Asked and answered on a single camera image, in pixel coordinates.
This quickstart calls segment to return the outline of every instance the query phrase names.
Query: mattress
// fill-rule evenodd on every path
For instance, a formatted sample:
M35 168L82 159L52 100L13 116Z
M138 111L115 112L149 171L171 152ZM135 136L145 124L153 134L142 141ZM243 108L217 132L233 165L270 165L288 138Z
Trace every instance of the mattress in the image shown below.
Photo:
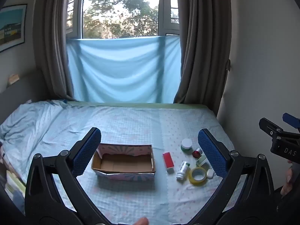
M184 138L193 148L197 134L207 128L229 149L234 146L214 114L203 105L184 104L90 104L85 102L44 101L23 104L0 126L0 141L12 167L26 182L35 153L58 155L70 149L92 128L101 130L103 143L151 144L156 164L154 181L134 182L98 177L91 162L77 177L92 202L115 224L133 224L147 217L151 224L185 224L209 200L220 182L214 176L202 186L176 181L167 173L162 154L170 152L175 171L182 161L195 167L196 160L180 150ZM54 175L64 204L74 209L57 175ZM234 206L242 189L242 176L226 209Z

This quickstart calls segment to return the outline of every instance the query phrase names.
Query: framed picture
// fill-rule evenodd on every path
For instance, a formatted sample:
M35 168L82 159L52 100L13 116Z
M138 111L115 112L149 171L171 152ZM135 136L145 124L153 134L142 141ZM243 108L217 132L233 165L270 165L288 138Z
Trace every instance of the framed picture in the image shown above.
M0 52L25 42L26 4L0 10Z

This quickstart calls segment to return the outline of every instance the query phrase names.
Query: bolt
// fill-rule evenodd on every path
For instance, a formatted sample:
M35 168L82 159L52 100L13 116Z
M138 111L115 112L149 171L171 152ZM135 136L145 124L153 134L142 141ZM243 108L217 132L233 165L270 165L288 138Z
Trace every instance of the bolt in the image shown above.
M230 154L233 156L233 157L237 157L239 155L239 153L237 151L232 151L230 152Z
M37 153L33 156L34 159L39 159L41 157L40 153Z
M61 156L66 156L66 155L68 155L68 153L69 153L69 151L63 150L63 151L60 152L60 155Z
M259 157L259 159L261 159L261 160L265 160L265 159L266 159L265 155L263 155L263 154L260 154L258 157Z

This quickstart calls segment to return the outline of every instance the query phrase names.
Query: window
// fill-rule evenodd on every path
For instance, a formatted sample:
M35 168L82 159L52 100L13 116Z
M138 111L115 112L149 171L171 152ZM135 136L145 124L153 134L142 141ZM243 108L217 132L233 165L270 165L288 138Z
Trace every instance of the window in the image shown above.
M69 38L179 34L177 0L69 0L67 13Z

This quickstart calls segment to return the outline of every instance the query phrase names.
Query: small red box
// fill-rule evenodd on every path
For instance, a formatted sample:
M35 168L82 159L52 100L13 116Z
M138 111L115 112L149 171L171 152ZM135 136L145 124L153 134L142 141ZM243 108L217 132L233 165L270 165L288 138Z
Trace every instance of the small red box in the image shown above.
M172 161L172 157L169 152L163 153L163 160L165 161L165 165L167 169L174 167L174 163Z

